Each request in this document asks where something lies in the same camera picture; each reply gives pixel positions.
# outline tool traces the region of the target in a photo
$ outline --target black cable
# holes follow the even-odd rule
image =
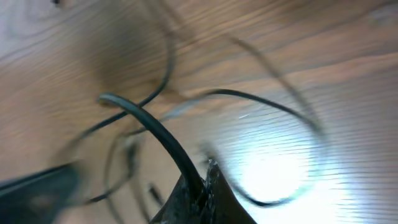
[[[188,189],[192,197],[195,198],[195,200],[199,200],[202,193],[205,192],[205,186],[193,162],[174,136],[146,110],[121,96],[105,93],[100,95],[99,99],[116,105],[133,115],[158,139],[180,169],[181,174],[188,184]]]
[[[147,211],[147,206],[144,201],[144,197],[142,194],[142,189],[139,183],[139,174],[138,174],[138,159],[137,159],[137,152],[139,150],[139,144],[137,141],[133,143],[134,147],[130,147],[132,150],[127,150],[127,156],[126,156],[126,164],[128,169],[134,169],[134,176],[132,179],[129,181],[130,189],[131,192],[136,199],[138,209],[141,212],[142,217],[145,219],[147,223],[150,222],[150,215],[149,212]]]
[[[164,205],[164,200],[154,184],[149,184],[149,193],[152,195],[152,198],[161,208]]]
[[[163,116],[163,118],[161,119],[162,121],[167,121],[169,119],[172,118],[176,118],[178,116],[180,116],[182,113],[186,112],[188,109],[190,109],[191,107],[195,106],[195,104],[197,104],[198,102],[200,102],[201,100],[204,100],[205,98],[207,98],[208,96],[211,95],[229,95],[229,96],[237,96],[240,98],[244,98],[247,100],[253,100],[256,101],[258,103],[262,103],[268,106],[271,106],[273,108],[277,108],[278,110],[284,111],[288,114],[291,114],[292,116],[296,117],[297,119],[299,119],[303,124],[305,124],[307,127],[309,127],[309,129],[311,130],[312,134],[315,136],[315,139],[319,140],[319,144],[321,144],[321,147],[325,147],[325,143],[326,143],[326,139],[325,139],[325,133],[323,133],[323,130],[321,127],[319,127],[319,125],[312,121],[311,119],[306,118],[305,116],[301,115],[300,113],[296,112],[295,110],[292,110],[286,106],[280,105],[276,102],[273,102],[271,100],[267,100],[258,96],[254,96],[248,93],[243,93],[240,91],[236,91],[236,90],[212,90],[209,91],[207,93],[203,93],[201,95],[198,95],[184,103],[182,103],[180,106],[172,109],[171,111],[169,111],[168,113],[166,113],[165,116]],[[139,134],[146,131],[146,126],[144,125],[144,128],[140,128],[137,129],[135,131],[130,132],[129,134]],[[276,205],[280,205],[283,203],[287,203],[290,202],[291,200],[297,198],[298,196],[304,194],[309,188],[310,185],[302,185],[299,189],[297,189],[292,195],[290,195],[289,197],[286,198],[282,198],[280,200],[277,201],[273,201],[273,202],[260,202],[258,200],[253,199],[247,192],[245,192],[243,190],[243,188],[241,188],[235,181],[231,180],[230,178],[228,178],[228,182],[231,184],[232,188],[235,189],[239,194],[241,194],[246,200],[250,201],[251,203],[260,206],[260,207],[272,207],[272,206],[276,206]]]
[[[296,90],[296,88],[292,86],[292,84],[290,84],[284,78],[283,74],[281,74],[276,68],[274,68],[274,66],[268,61],[268,59],[266,59],[264,54],[262,54],[254,46],[238,38],[229,37],[229,40],[253,55],[257,59],[259,64],[264,68],[264,70],[268,71],[270,76],[275,78],[289,93],[289,95],[299,104],[299,106],[305,111],[306,116],[310,117],[310,119],[320,125],[319,118],[316,112],[311,107],[310,103],[304,98],[304,96],[302,96],[302,94],[299,93],[299,91]]]
[[[111,165],[112,165],[112,161],[113,161],[113,156],[114,156],[114,152],[116,151],[116,147],[118,145],[118,142],[120,141],[121,135],[118,134],[118,136],[116,136],[116,138],[113,140],[111,148],[108,152],[108,158],[106,160],[105,163],[105,167],[104,167],[104,186],[106,190],[109,190],[110,186],[109,186],[109,175],[111,172]],[[131,173],[132,169],[129,167],[128,169],[128,177],[132,177],[133,173]],[[108,207],[109,212],[111,213],[111,215],[113,216],[114,220],[118,223],[118,224],[124,224],[124,221],[122,219],[122,217],[120,216],[118,210],[116,209],[116,206],[113,203],[113,200],[111,197],[106,197],[106,206]]]
[[[146,104],[148,104],[150,101],[152,101],[157,95],[159,95],[159,93],[166,87],[170,76],[174,70],[174,66],[175,66],[175,44],[174,44],[174,33],[171,32],[170,27],[168,25],[167,22],[165,22],[161,17],[158,18],[158,20],[160,22],[162,22],[164,24],[164,28],[165,28],[165,45],[166,45],[166,51],[167,51],[167,56],[166,56],[166,61],[167,61],[167,65],[166,65],[166,71],[165,71],[165,75],[164,78],[162,80],[162,83],[157,87],[157,89],[151,93],[146,99],[144,99],[143,101],[141,101],[138,106],[139,107],[143,107]],[[107,121],[105,121],[105,123],[102,122],[102,124],[100,123],[99,125],[97,125],[97,127],[103,127],[106,126],[122,117],[124,117],[125,115],[127,115],[127,113],[125,111],[123,111],[122,113],[119,113],[115,116],[113,116],[112,118],[108,119]],[[114,150],[110,149],[109,150],[109,156],[107,158],[106,164],[108,166],[105,167],[104,169],[104,186],[105,186],[105,193],[103,193],[102,195],[99,195],[97,197],[92,198],[91,200],[88,200],[86,203],[93,203],[93,202],[99,202],[102,199],[106,199],[107,202],[107,206],[109,208],[109,211],[111,212],[112,216],[114,217],[115,221],[119,224],[123,224],[124,221],[121,218],[120,214],[117,212],[113,201],[111,200],[110,195],[115,193],[115,191],[117,191],[118,189],[120,189],[126,182],[128,182],[129,180],[131,180],[132,175],[133,175],[133,167],[131,166],[131,162],[130,159],[127,159],[127,175],[125,175],[122,179],[120,179],[119,181],[117,181],[117,183],[112,186],[109,187],[109,171],[111,168],[111,161],[113,158],[113,154],[114,154]],[[146,211],[146,207],[140,203],[139,204],[139,208],[140,211],[142,213],[142,216],[146,219],[149,220],[149,215],[148,212]]]

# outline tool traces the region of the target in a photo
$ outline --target wire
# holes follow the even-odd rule
[[[174,66],[175,66],[175,46],[174,46],[174,37],[172,36],[172,34],[166,36],[165,42],[166,42],[165,44],[166,44],[166,48],[167,48],[166,49],[166,51],[167,51],[167,66],[166,66],[166,70],[165,70],[165,75],[162,79],[162,83],[146,99],[139,102],[137,105],[138,107],[145,106],[150,101],[152,101],[157,95],[159,95],[159,93],[166,87],[167,83],[170,80],[170,76],[173,73]],[[92,126],[91,128],[87,129],[86,131],[83,131],[77,137],[72,139],[61,150],[61,155],[65,156],[65,154],[73,154],[75,152],[77,146],[79,145],[79,143],[81,143],[81,141],[83,139],[87,138],[88,136],[93,134],[95,131],[125,117],[125,115],[127,115],[127,113],[125,111],[120,112],[120,113]],[[121,180],[119,180],[116,184],[114,184],[110,189],[106,190],[103,194],[86,200],[84,202],[84,204],[88,205],[88,204],[99,202],[101,200],[106,199],[109,195],[118,191],[130,178],[131,178],[131,175],[126,175]]]
[[[264,54],[262,54],[257,48],[248,44],[247,42],[240,40],[235,37],[229,37],[229,40],[243,48],[244,50],[248,51],[251,55],[253,55],[259,64],[270,73],[270,76],[278,80],[278,82],[285,88],[287,93],[296,100],[299,106],[304,110],[305,114],[311,117],[314,122],[320,125],[319,118],[316,112],[312,109],[310,103],[304,98],[304,96],[296,90],[269,61],[266,59]]]
[[[106,190],[110,189],[109,176],[110,176],[112,161],[113,161],[113,157],[114,157],[114,152],[116,151],[116,147],[118,145],[118,142],[121,140],[122,136],[123,136],[122,134],[118,134],[116,136],[116,138],[113,140],[111,148],[109,149],[109,152],[108,152],[108,156],[107,156],[108,159],[106,160],[105,167],[104,167],[104,186],[105,186]],[[128,167],[127,171],[128,171],[127,177],[131,178],[133,175],[133,173],[132,173],[133,168]],[[113,216],[114,220],[119,224],[124,224],[124,221],[123,221],[122,217],[120,216],[118,210],[116,209],[116,206],[114,205],[111,197],[106,197],[106,205],[108,207],[109,212]]]
[[[174,136],[171,135],[171,133],[160,123],[160,121],[155,119],[145,109],[140,108],[139,105],[136,105],[121,96],[112,93],[105,93],[100,95],[99,99],[111,103],[112,105],[116,105],[133,115],[158,139],[180,169],[185,181],[187,181],[190,194],[194,199],[198,200],[205,191],[202,179],[193,165],[193,162],[188,157],[188,154]]]
[[[164,205],[164,200],[154,184],[149,184],[149,193],[152,195],[152,198],[158,206],[162,207]]]

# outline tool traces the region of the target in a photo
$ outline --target wooden table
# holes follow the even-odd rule
[[[211,88],[231,88],[300,108],[258,61],[226,37],[255,46],[317,111],[331,141],[321,180],[290,204],[256,208],[258,223],[397,223],[398,3],[375,0],[0,0],[0,179],[49,166],[74,135],[118,112],[95,98],[133,101],[165,69],[162,21],[177,33],[170,85],[147,109],[159,116]],[[125,118],[82,146],[102,192],[106,152]],[[217,148],[224,172],[259,200],[278,199],[312,169],[312,142],[298,122],[232,98],[204,101],[165,123],[203,172],[198,145]],[[140,184],[166,197],[179,171],[149,134]],[[115,169],[113,179],[120,175]],[[158,209],[143,193],[152,215]],[[129,187],[115,196],[126,223],[141,223]],[[112,223],[103,202],[68,211],[62,223]]]

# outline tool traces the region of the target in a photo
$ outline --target thick black cable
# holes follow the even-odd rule
[[[147,9],[151,9],[151,4],[150,2],[148,2],[149,5],[147,5]],[[163,24],[163,28],[164,28],[164,34],[165,34],[165,44],[166,44],[166,48],[167,48],[167,66],[166,66],[166,71],[165,71],[165,76],[164,79],[162,81],[162,83],[160,84],[160,86],[156,89],[156,91],[154,91],[151,95],[149,95],[146,99],[144,99],[142,102],[139,103],[140,107],[145,106],[146,104],[148,104],[150,101],[152,101],[166,86],[166,84],[168,83],[168,80],[170,79],[170,76],[174,70],[174,65],[175,65],[175,46],[174,46],[174,33],[171,31],[167,21],[165,19],[162,18],[162,16],[158,13],[153,13],[152,14],[155,19],[157,19],[161,24]],[[120,214],[117,212],[117,210],[115,209],[114,203],[111,200],[110,195],[113,194],[117,189],[119,189],[121,186],[123,186],[126,182],[128,182],[129,180],[132,179],[132,175],[133,175],[133,169],[134,167],[132,166],[132,158],[130,158],[129,156],[127,157],[127,175],[125,177],[123,177],[122,179],[120,179],[116,185],[114,187],[109,187],[109,176],[107,176],[107,173],[109,173],[110,168],[111,168],[111,161],[112,161],[112,157],[108,157],[107,158],[107,164],[109,164],[109,166],[105,167],[104,170],[104,186],[105,186],[105,194],[100,195],[99,197],[97,197],[98,199],[101,198],[106,198],[107,204],[108,204],[108,208],[109,211],[111,212],[112,216],[114,217],[115,221],[119,224],[123,224],[124,221],[121,218]],[[139,209],[142,213],[142,216],[149,221],[149,214],[146,211],[146,207],[143,205],[143,202],[140,202],[139,198],[137,198],[139,201]]]
[[[170,154],[188,184],[190,194],[196,200],[205,192],[205,186],[193,162],[173,135],[151,114],[133,102],[112,93],[99,96],[100,100],[116,105],[133,115],[148,131],[150,131]]]

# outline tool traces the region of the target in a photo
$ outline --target black cord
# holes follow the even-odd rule
[[[164,34],[165,34],[165,45],[166,45],[166,51],[167,51],[167,65],[166,65],[166,71],[165,71],[165,75],[164,78],[162,80],[162,83],[158,86],[158,88],[152,93],[150,94],[146,99],[144,99],[143,101],[141,101],[138,106],[139,107],[143,107],[146,104],[148,104],[150,101],[152,101],[157,95],[159,95],[159,93],[166,87],[170,76],[174,70],[174,66],[175,66],[175,44],[174,44],[174,33],[171,31],[168,23],[161,18],[160,15],[158,15],[157,13],[154,13],[154,16],[157,17],[156,19],[163,23],[164,25]],[[122,117],[124,117],[125,115],[127,115],[127,113],[124,111],[122,113],[119,113],[115,116],[113,116],[112,118],[108,119],[107,121],[102,122],[102,124],[100,123],[99,125],[97,125],[97,127],[103,127],[106,126]],[[114,217],[115,221],[119,224],[123,224],[124,221],[121,218],[120,214],[117,212],[113,201],[111,200],[110,195],[115,193],[115,191],[117,191],[118,189],[120,189],[126,182],[128,182],[129,180],[131,180],[132,175],[133,175],[133,166],[131,165],[132,163],[132,158],[127,157],[127,175],[125,175],[122,179],[120,179],[116,185],[109,187],[109,171],[111,168],[111,161],[113,158],[113,154],[114,154],[115,150],[110,149],[109,150],[109,156],[107,158],[106,164],[108,166],[105,167],[104,169],[104,186],[105,186],[105,193],[103,193],[102,195],[99,195],[95,198],[92,198],[91,200],[88,200],[86,203],[93,203],[93,202],[98,202],[102,199],[106,199],[107,202],[107,206],[109,208],[109,211],[111,212],[112,216]],[[142,203],[139,203],[139,208],[140,211],[142,213],[142,216],[149,221],[149,214],[146,211],[146,207],[145,205]]]
[[[133,115],[146,128],[146,130],[150,131],[159,140],[180,169],[185,181],[187,181],[190,194],[193,198],[198,200],[202,193],[205,192],[205,186],[203,185],[202,179],[193,165],[193,162],[188,157],[188,154],[174,136],[171,135],[170,132],[160,123],[160,121],[155,119],[145,109],[140,108],[139,105],[136,105],[121,96],[112,93],[105,93],[100,95],[99,99],[111,103],[112,105],[116,105]]]
[[[265,71],[268,71],[270,76],[275,78],[283,87],[284,89],[289,93],[289,95],[299,104],[299,106],[304,110],[304,113],[306,116],[308,116],[310,119],[314,120],[314,122],[318,123],[320,125],[319,118],[316,114],[316,112],[312,109],[310,103],[302,96],[302,94],[299,93],[299,91],[296,90],[290,84],[281,74],[278,69],[276,69],[269,61],[266,59],[264,54],[262,54],[257,48],[254,46],[248,44],[247,42],[240,40],[235,37],[229,37],[229,40],[232,41],[232,43],[242,47],[244,50],[249,52],[252,56],[254,56],[259,64],[264,68]]]
[[[159,207],[162,207],[164,205],[164,200],[154,184],[149,184],[148,192],[152,195],[152,198],[155,200]]]
[[[111,148],[108,152],[108,156],[107,156],[107,160],[105,163],[105,168],[104,168],[104,186],[106,190],[109,190],[110,186],[109,186],[109,175],[111,172],[111,165],[112,165],[112,161],[113,161],[113,156],[114,156],[114,152],[116,151],[116,147],[118,145],[118,142],[120,141],[120,138],[122,136],[119,134],[118,136],[116,136],[116,138],[113,140]],[[127,169],[128,170],[128,177],[132,177],[133,173],[130,173],[131,169],[130,167]],[[111,213],[111,215],[113,216],[114,220],[118,223],[118,224],[124,224],[124,221],[122,219],[122,217],[120,216],[118,210],[116,209],[116,206],[113,203],[113,200],[111,197],[106,197],[106,205],[108,207],[109,212]]]
[[[139,174],[138,174],[138,159],[137,159],[137,152],[139,151],[139,143],[138,141],[134,141],[132,146],[129,147],[127,150],[126,156],[126,164],[127,168],[134,172],[134,177],[129,181],[130,189],[134,198],[136,199],[138,209],[141,212],[142,217],[145,219],[147,223],[150,222],[150,215],[147,211],[147,206],[145,205],[144,197],[142,194],[141,186],[139,183]]]

